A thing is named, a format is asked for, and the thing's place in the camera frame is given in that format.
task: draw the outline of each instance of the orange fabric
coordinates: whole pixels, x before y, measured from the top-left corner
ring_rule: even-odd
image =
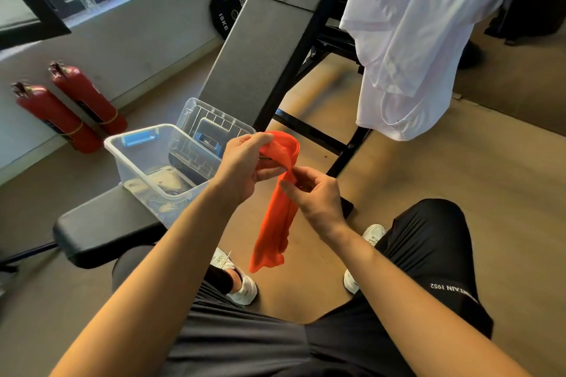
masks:
[[[282,131],[268,131],[274,135],[271,143],[262,146],[260,152],[282,166],[287,171],[279,176],[271,202],[265,213],[259,237],[255,242],[251,255],[250,272],[255,273],[261,267],[276,267],[283,264],[283,252],[289,244],[289,227],[297,213],[297,205],[292,202],[279,187],[282,180],[295,183],[291,167],[297,163],[299,141],[290,134]]]

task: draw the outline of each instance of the white t-shirt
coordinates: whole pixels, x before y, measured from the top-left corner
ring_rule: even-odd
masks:
[[[502,0],[348,0],[340,27],[365,66],[357,124],[410,140],[448,109],[473,24]]]

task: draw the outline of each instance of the person's right hand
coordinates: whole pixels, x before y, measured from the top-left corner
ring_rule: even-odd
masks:
[[[338,181],[310,167],[293,167],[296,186],[281,181],[283,192],[296,203],[321,239],[335,245],[348,230],[340,204]]]

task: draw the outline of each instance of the clear plastic container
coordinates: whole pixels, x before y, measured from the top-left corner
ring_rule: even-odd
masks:
[[[219,158],[230,139],[255,133],[248,124],[195,98],[185,104],[177,126]]]
[[[170,228],[206,187],[220,158],[173,124],[108,137],[121,183]]]

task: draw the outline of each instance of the ankle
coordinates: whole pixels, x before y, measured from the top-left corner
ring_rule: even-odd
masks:
[[[232,280],[234,281],[234,285],[232,286],[232,290],[230,291],[230,293],[233,294],[234,292],[237,292],[240,289],[242,289],[242,278],[240,274],[234,268],[228,268],[225,271],[228,274],[230,274]]]

